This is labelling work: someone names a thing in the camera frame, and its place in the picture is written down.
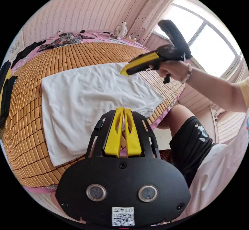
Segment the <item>person's right hand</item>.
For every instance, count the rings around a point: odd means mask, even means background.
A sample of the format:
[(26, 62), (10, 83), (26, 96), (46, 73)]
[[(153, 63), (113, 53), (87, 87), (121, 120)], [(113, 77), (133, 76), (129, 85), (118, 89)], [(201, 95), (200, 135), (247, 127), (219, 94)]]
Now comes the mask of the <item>person's right hand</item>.
[(184, 61), (165, 61), (160, 63), (157, 73), (163, 78), (170, 75), (184, 84), (191, 76), (192, 66)]

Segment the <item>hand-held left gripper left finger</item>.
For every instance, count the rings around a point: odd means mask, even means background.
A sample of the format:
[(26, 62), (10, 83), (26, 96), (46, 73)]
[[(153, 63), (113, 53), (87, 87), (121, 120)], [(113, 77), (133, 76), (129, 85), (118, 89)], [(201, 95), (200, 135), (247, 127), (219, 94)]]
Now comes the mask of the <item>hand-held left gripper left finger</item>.
[(115, 157), (119, 157), (120, 155), (123, 115), (124, 108), (117, 108), (111, 123), (110, 131), (104, 149), (106, 155)]

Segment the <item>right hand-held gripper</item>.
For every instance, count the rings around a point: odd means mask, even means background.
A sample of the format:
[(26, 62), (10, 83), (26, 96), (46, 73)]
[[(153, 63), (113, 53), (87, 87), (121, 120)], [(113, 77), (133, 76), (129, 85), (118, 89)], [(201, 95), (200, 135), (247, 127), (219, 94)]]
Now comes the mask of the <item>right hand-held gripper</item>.
[(154, 51), (132, 59), (120, 71), (121, 75), (130, 76), (142, 71), (158, 71), (161, 62), (185, 61), (192, 57), (189, 48), (185, 50), (171, 45), (163, 45)]

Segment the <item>person's left hand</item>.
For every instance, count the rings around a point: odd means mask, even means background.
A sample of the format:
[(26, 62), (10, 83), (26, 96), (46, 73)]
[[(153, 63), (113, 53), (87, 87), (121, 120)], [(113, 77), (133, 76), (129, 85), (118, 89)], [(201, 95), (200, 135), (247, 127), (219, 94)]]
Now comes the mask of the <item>person's left hand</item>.
[(50, 193), (50, 199), (52, 201), (52, 203), (55, 205), (55, 207), (62, 213), (62, 215), (64, 217), (67, 217), (67, 215), (65, 214), (65, 212), (63, 211), (62, 207), (60, 206), (60, 204), (58, 203), (56, 197), (55, 197), (55, 191)]

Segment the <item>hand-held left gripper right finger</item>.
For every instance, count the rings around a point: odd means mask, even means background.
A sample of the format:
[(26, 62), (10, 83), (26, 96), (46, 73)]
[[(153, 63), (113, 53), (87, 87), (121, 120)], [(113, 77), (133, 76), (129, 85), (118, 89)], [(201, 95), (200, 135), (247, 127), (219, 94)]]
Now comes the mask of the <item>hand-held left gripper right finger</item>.
[(127, 157), (139, 156), (142, 153), (136, 124), (131, 109), (124, 109), (125, 140)]

